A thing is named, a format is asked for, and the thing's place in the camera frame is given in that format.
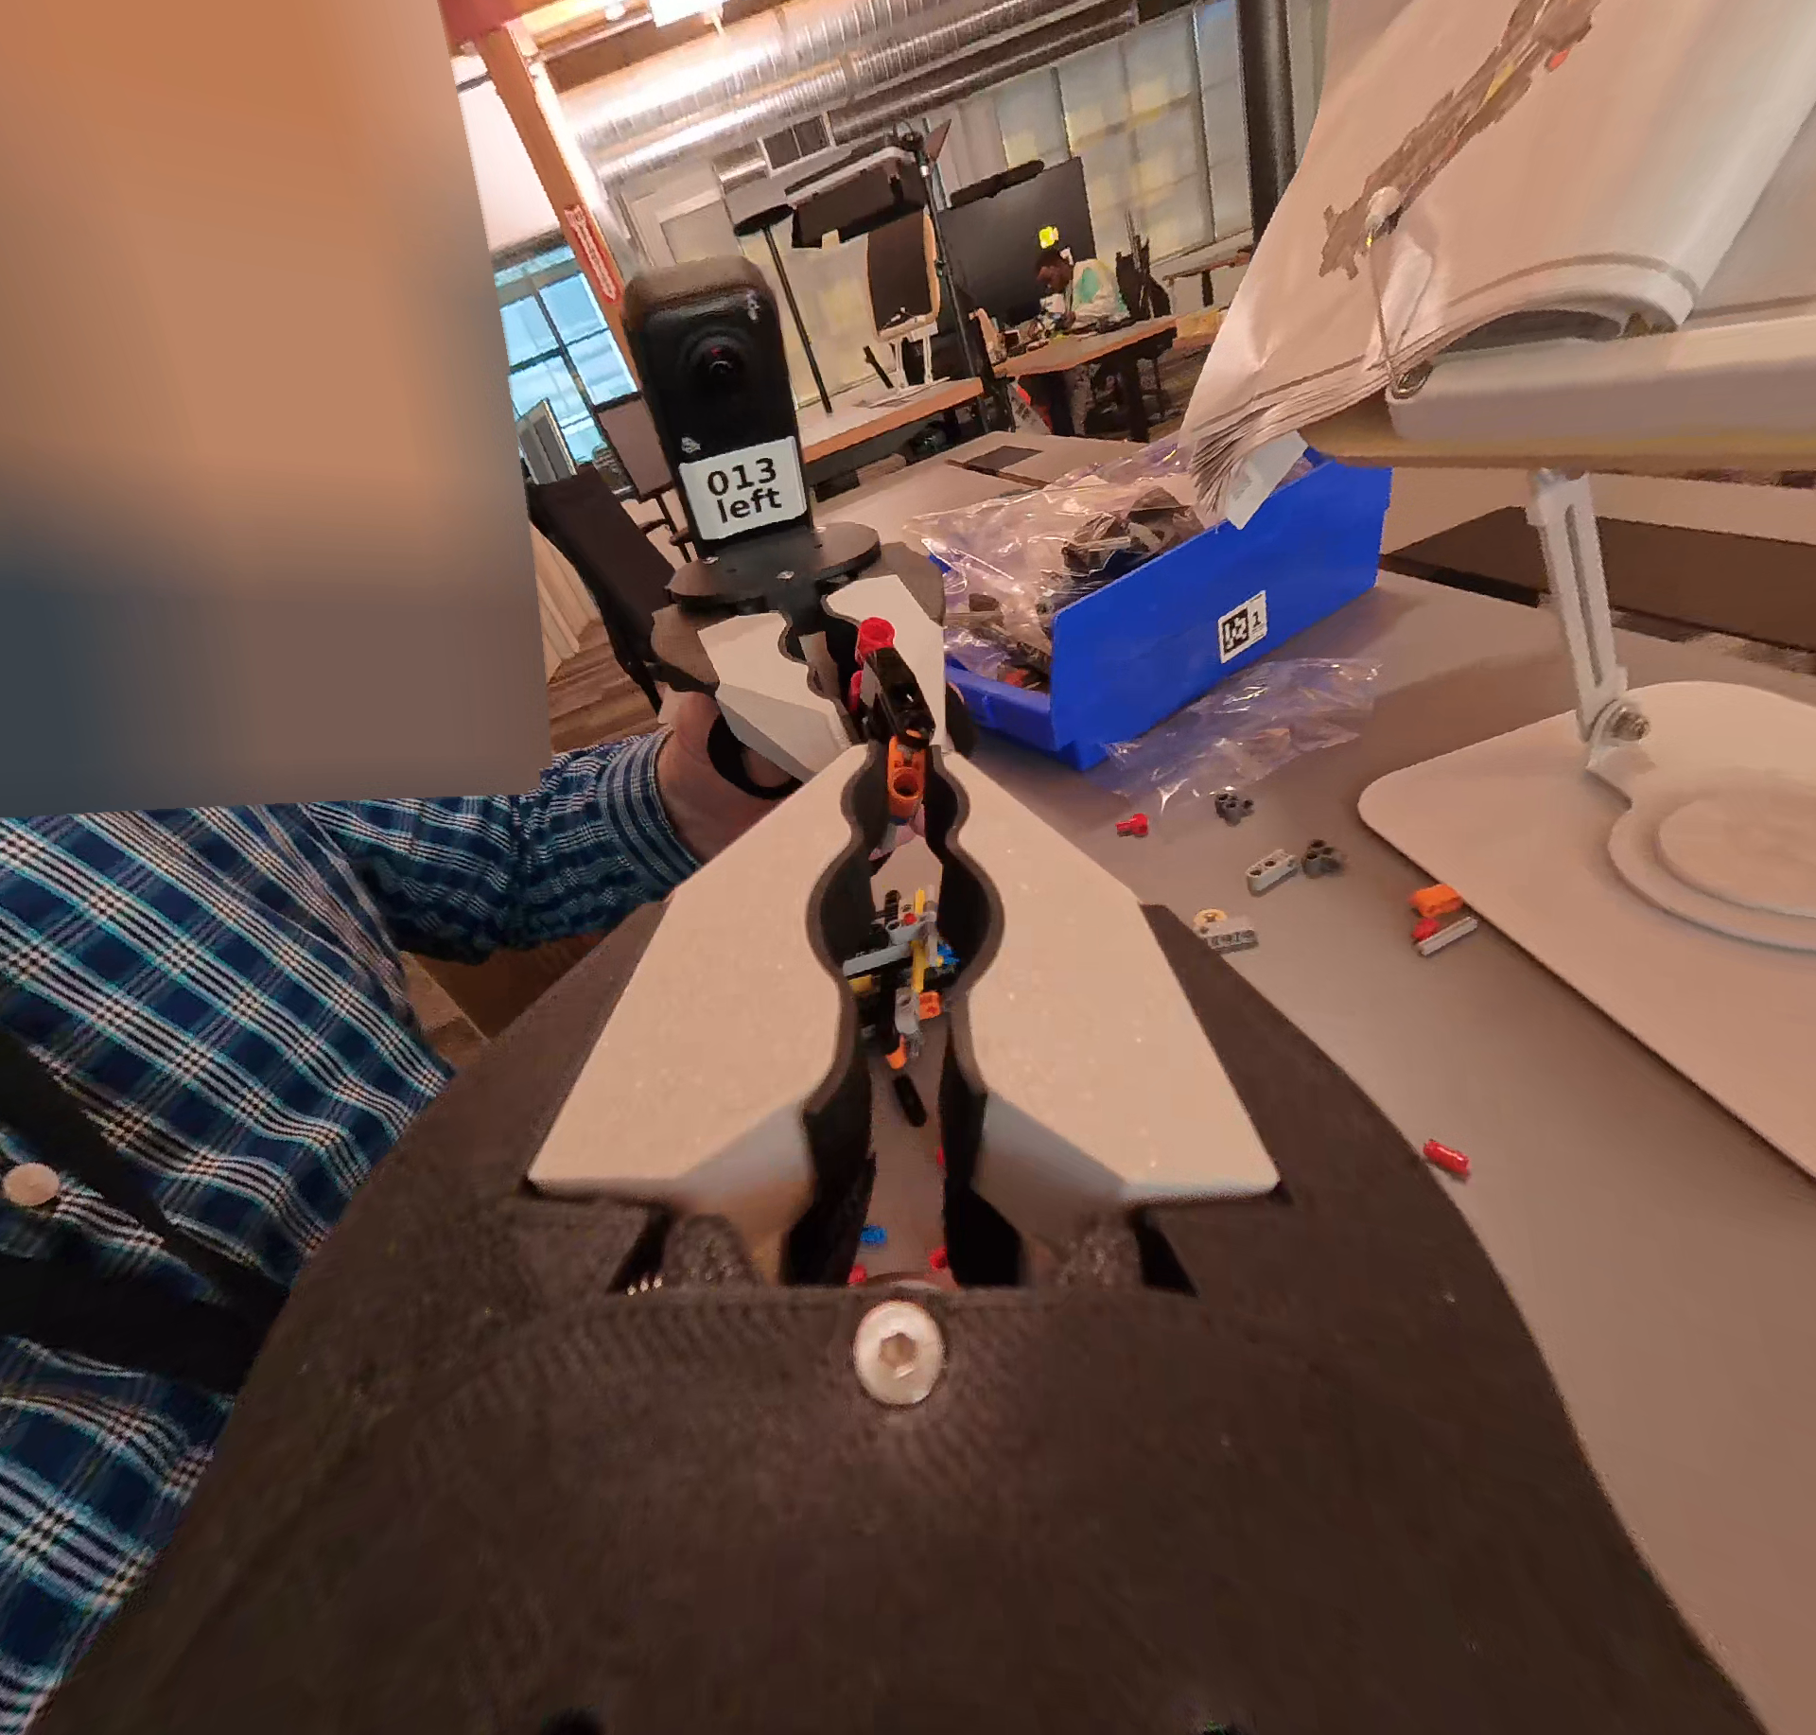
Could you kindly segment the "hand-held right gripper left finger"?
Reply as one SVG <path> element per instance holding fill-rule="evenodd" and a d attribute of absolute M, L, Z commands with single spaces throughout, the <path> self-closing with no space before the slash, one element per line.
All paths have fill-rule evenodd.
<path fill-rule="evenodd" d="M 851 1051 L 851 990 L 808 908 L 858 845 L 838 753 L 669 897 L 529 1165 L 557 1200 L 610 1197 L 728 1220 L 780 1253 L 816 1168 L 808 1098 Z"/>

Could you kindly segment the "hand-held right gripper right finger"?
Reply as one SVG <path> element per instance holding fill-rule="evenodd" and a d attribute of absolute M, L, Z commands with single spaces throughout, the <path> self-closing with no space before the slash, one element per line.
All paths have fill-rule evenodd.
<path fill-rule="evenodd" d="M 927 775 L 949 990 L 955 1190 L 1058 1249 L 1149 1206 L 1254 1200 L 1281 1174 L 1132 891 L 968 757 Z"/>

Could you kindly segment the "small lego gear subassembly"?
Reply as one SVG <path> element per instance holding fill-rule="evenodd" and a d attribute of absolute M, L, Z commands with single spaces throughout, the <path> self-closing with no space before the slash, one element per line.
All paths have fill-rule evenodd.
<path fill-rule="evenodd" d="M 864 615 L 856 624 L 847 708 L 858 738 L 883 751 L 887 825 L 869 853 L 872 869 L 880 869 L 894 854 L 896 838 L 919 820 L 927 751 L 935 741 L 933 706 L 883 615 Z"/>

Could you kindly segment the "person's left forearm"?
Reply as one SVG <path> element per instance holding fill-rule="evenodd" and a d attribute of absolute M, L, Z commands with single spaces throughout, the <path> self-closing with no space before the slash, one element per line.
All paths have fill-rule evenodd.
<path fill-rule="evenodd" d="M 557 756 L 527 794 L 270 809 L 400 952 L 478 964 L 607 933 L 698 867 L 661 792 L 669 732 Z"/>

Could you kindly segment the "clear bags of lego parts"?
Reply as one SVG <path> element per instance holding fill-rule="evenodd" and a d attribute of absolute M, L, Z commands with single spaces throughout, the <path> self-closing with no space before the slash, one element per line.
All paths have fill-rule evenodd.
<path fill-rule="evenodd" d="M 949 663 L 1041 692 L 1060 612 L 1220 526 L 1197 500 L 1189 450 L 1172 436 L 1109 450 L 1050 484 L 917 516 L 902 538 L 942 571 Z"/>

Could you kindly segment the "long lego chassis assembly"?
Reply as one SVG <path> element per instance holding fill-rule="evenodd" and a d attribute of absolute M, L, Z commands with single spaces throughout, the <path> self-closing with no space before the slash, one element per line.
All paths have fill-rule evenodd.
<path fill-rule="evenodd" d="M 927 1028 L 944 1019 L 962 974 L 940 924 L 939 891 L 886 889 L 865 947 L 845 960 L 842 974 L 865 1048 L 889 1075 L 906 1075 L 923 1051 Z"/>

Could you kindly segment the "open lego instruction booklet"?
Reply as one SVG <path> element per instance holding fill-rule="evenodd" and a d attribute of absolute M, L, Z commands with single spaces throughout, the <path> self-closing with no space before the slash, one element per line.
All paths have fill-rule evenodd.
<path fill-rule="evenodd" d="M 1185 416 L 1197 503 L 1484 330 L 1680 327 L 1811 100 L 1813 0 L 1331 0 L 1312 129 Z"/>

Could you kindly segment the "person's left hand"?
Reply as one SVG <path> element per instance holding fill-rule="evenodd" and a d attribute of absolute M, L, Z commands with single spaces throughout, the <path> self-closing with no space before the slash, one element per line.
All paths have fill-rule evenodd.
<path fill-rule="evenodd" d="M 675 834 L 705 862 L 760 822 L 799 786 L 744 746 L 709 695 L 669 692 L 657 784 Z"/>

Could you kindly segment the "red hanging sign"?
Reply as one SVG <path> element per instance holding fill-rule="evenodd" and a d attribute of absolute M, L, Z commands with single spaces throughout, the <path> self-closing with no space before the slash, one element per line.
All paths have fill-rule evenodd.
<path fill-rule="evenodd" d="M 567 202 L 558 208 L 561 231 L 584 268 L 584 275 L 607 313 L 621 309 L 624 277 L 614 258 L 592 208 L 585 202 Z"/>

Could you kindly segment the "wooden office desk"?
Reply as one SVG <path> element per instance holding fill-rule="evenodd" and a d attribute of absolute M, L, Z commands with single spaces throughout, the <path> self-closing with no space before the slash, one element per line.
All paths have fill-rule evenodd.
<path fill-rule="evenodd" d="M 845 396 L 829 408 L 820 403 L 796 411 L 801 457 L 810 488 L 853 480 L 861 467 L 902 447 L 919 429 L 953 422 L 966 404 L 986 396 L 979 378 L 949 378 L 896 386 L 876 396 Z"/>
<path fill-rule="evenodd" d="M 1000 381 L 1016 383 L 1100 365 L 1106 369 L 1122 408 L 1122 438 L 1146 444 L 1149 412 L 1139 361 L 1166 353 L 1178 337 L 1180 321 L 1181 316 L 1158 316 L 1110 327 L 1060 334 L 1043 344 L 1010 353 L 994 367 L 994 373 Z"/>

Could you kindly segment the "black office chair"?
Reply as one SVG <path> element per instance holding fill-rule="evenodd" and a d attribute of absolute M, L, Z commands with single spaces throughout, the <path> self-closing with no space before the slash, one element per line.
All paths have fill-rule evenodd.
<path fill-rule="evenodd" d="M 669 605 L 669 561 L 595 470 L 527 480 L 524 498 L 532 526 L 590 593 L 619 668 L 661 711 L 653 617 Z"/>

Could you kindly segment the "black overhead light panel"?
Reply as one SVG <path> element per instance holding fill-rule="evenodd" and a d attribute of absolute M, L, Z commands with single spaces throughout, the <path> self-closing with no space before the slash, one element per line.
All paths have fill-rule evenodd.
<path fill-rule="evenodd" d="M 880 226 L 927 208 L 919 158 L 896 141 L 854 153 L 788 184 L 793 249 L 816 249 L 827 237 L 861 239 Z"/>

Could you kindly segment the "blue plastic bin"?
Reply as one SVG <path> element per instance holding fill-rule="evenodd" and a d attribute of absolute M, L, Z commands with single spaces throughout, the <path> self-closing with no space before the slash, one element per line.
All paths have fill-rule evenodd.
<path fill-rule="evenodd" d="M 1388 470 L 1311 454 L 1246 525 L 1217 522 L 1058 612 L 1045 689 L 972 673 L 955 652 L 949 678 L 982 729 L 1099 767 L 1368 593 L 1390 484 Z"/>

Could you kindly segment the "empty clear plastic bag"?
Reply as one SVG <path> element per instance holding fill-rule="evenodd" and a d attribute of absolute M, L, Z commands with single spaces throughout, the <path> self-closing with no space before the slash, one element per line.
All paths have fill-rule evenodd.
<path fill-rule="evenodd" d="M 1106 750 L 1087 771 L 1132 804 L 1209 803 L 1223 789 L 1252 794 L 1290 763 L 1342 747 L 1374 712 L 1379 666 L 1358 656 L 1258 660 L 1209 695 Z"/>

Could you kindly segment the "person's torso in plaid shirt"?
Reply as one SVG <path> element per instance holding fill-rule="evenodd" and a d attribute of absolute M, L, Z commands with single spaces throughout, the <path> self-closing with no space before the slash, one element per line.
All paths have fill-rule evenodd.
<path fill-rule="evenodd" d="M 278 1298 L 447 1083 L 360 807 L 4 822 L 4 1037 L 133 1187 Z M 232 1388 L 4 1337 L 4 1730 L 144 1578 Z"/>

